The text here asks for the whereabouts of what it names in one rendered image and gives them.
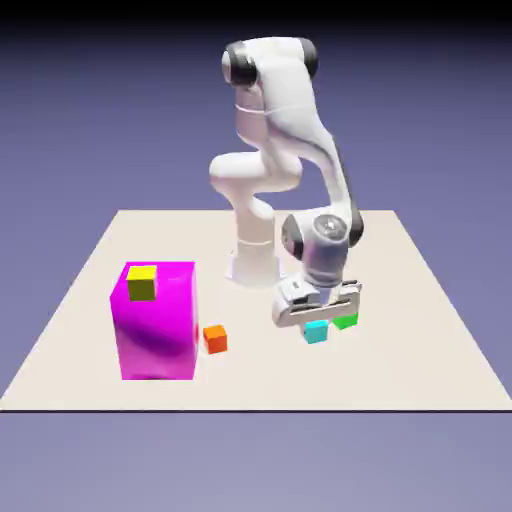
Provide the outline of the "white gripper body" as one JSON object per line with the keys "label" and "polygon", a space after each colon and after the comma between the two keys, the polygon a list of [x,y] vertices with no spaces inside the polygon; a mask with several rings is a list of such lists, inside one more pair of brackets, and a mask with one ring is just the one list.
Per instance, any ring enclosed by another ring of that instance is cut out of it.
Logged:
{"label": "white gripper body", "polygon": [[359,311],[360,293],[349,290],[340,298],[327,305],[291,306],[276,301],[273,305],[272,319],[277,327],[303,325],[317,320],[331,320],[336,317],[352,316]]}

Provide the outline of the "small cyan cube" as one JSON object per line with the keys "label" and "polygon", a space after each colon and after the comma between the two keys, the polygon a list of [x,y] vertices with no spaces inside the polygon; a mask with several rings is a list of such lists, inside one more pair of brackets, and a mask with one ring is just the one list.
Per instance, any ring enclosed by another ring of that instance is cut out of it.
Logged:
{"label": "small cyan cube", "polygon": [[327,340],[328,330],[328,320],[316,320],[304,324],[302,334],[308,344],[316,344]]}

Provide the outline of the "small orange cube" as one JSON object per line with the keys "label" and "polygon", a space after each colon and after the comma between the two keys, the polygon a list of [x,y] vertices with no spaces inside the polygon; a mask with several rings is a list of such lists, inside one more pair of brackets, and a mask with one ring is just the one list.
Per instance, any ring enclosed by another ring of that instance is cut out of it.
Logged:
{"label": "small orange cube", "polygon": [[209,354],[225,352],[228,348],[227,333],[222,325],[204,327],[203,338]]}

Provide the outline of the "small yellow cube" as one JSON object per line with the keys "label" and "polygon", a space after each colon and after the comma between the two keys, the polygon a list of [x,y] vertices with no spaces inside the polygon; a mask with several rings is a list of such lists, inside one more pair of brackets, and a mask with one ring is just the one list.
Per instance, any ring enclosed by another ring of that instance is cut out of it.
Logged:
{"label": "small yellow cube", "polygon": [[154,301],[157,294],[157,266],[131,265],[126,283],[131,301]]}

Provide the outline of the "large magenta box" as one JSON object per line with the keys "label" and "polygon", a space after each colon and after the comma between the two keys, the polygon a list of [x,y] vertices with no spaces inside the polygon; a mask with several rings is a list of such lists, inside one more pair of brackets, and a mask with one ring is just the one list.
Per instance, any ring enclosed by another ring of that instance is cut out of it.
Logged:
{"label": "large magenta box", "polygon": [[[128,274],[137,265],[156,268],[153,300],[130,299]],[[127,262],[110,305],[122,379],[194,378],[199,320],[193,261]]]}

